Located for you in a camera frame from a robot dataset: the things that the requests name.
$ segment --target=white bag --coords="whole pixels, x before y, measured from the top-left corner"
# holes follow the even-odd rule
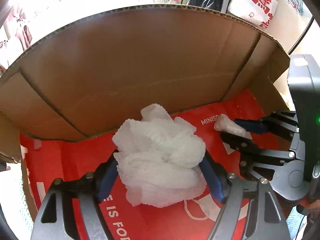
[[[276,0],[231,0],[228,11],[256,26],[268,28],[277,5]]]

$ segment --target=red surface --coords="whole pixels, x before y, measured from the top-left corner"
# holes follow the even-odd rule
[[[214,103],[197,109],[188,110],[174,116],[180,116],[197,127],[196,135],[201,137],[212,158],[221,163],[229,172],[239,174],[240,154],[227,154],[220,139],[219,133],[213,129],[214,122],[203,124],[201,121],[212,116],[226,114],[230,119],[258,119],[264,114],[252,94],[245,90],[235,99],[228,102]],[[42,141],[39,149],[34,149],[33,139],[20,136],[21,145],[28,149],[26,164],[29,170],[29,180],[37,207],[40,207],[40,197],[36,182],[43,182],[47,191],[55,178],[63,180],[79,179],[86,172],[94,171],[97,166],[107,161],[116,146],[112,143],[113,134],[108,133],[94,139],[68,143],[62,141]],[[262,148],[277,149],[276,138],[272,134],[254,135],[253,141]],[[184,210],[183,202],[165,207],[156,208],[148,205],[132,207],[125,198],[126,189],[117,178],[112,191],[112,200],[100,204],[102,214],[116,240],[206,240],[212,230],[214,221],[207,219],[197,221],[191,219]],[[197,199],[209,194],[208,188]],[[87,239],[83,229],[77,200],[74,201],[76,221],[81,239]],[[200,206],[188,201],[188,209],[193,216],[204,217]],[[120,227],[113,223],[121,222]],[[245,219],[239,220],[233,239],[240,239]]]

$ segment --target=screw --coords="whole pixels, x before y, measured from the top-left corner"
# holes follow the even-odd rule
[[[235,179],[236,178],[236,174],[233,173],[233,172],[228,172],[227,176],[228,176],[229,179]]]
[[[87,179],[92,179],[92,178],[93,178],[93,172],[92,172],[92,171],[87,172],[87,173],[85,174],[85,177],[86,177]]]
[[[62,182],[62,179],[61,179],[61,178],[55,179],[55,180],[53,181],[54,185],[59,185],[61,182]]]
[[[262,183],[262,184],[268,184],[268,180],[266,179],[266,178],[261,178],[260,179],[260,182]]]

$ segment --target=cardboard box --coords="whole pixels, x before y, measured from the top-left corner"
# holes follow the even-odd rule
[[[20,160],[18,131],[77,142],[139,119],[151,103],[176,113],[245,88],[268,115],[286,109],[273,83],[288,67],[272,37],[208,9],[144,5],[83,18],[38,41],[0,78],[0,157]]]

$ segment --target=silver bolt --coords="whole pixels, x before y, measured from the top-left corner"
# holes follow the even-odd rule
[[[55,180],[53,181],[54,185],[59,185],[61,182],[62,182],[62,179],[61,179],[61,178],[55,179]]]
[[[235,179],[236,178],[236,174],[233,173],[233,172],[228,172],[227,176],[228,176],[229,179]]]
[[[85,174],[85,177],[86,177],[87,179],[92,179],[92,178],[93,178],[93,172],[92,172],[92,171],[87,172],[87,173]]]
[[[262,184],[268,184],[268,180],[266,179],[266,178],[261,178],[260,179],[260,182],[262,183]]]
[[[244,167],[244,166],[246,166],[246,165],[247,165],[247,162],[246,162],[246,161],[240,162],[240,166],[241,166],[241,167]]]

